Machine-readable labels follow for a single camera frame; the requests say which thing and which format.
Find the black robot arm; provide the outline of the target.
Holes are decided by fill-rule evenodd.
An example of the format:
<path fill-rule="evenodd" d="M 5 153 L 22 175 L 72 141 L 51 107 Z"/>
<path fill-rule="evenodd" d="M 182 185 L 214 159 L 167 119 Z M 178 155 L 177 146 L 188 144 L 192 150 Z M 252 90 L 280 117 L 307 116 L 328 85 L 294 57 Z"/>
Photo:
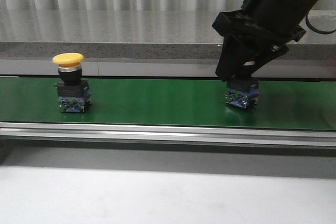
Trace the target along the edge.
<path fill-rule="evenodd" d="M 223 37 L 216 75 L 227 81 L 238 76 L 245 63 L 251 75 L 288 52 L 286 44 L 305 34 L 300 22 L 318 0 L 244 0 L 241 9 L 220 12 L 213 28 Z"/>

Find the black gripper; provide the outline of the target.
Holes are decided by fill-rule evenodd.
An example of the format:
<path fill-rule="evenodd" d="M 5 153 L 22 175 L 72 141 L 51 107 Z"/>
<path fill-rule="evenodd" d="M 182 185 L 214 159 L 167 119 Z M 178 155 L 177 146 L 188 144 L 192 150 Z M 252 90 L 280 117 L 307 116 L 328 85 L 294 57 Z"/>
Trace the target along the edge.
<path fill-rule="evenodd" d="M 218 78 L 225 82 L 236 74 L 236 79 L 250 79 L 262 66 L 285 55 L 289 49 L 284 44 L 299 41 L 306 33 L 299 26 L 306 14 L 307 0 L 244 0 L 240 10 L 220 12 L 212 24 L 224 37 L 215 70 Z M 252 57 L 252 47 L 239 36 L 274 45 Z"/>

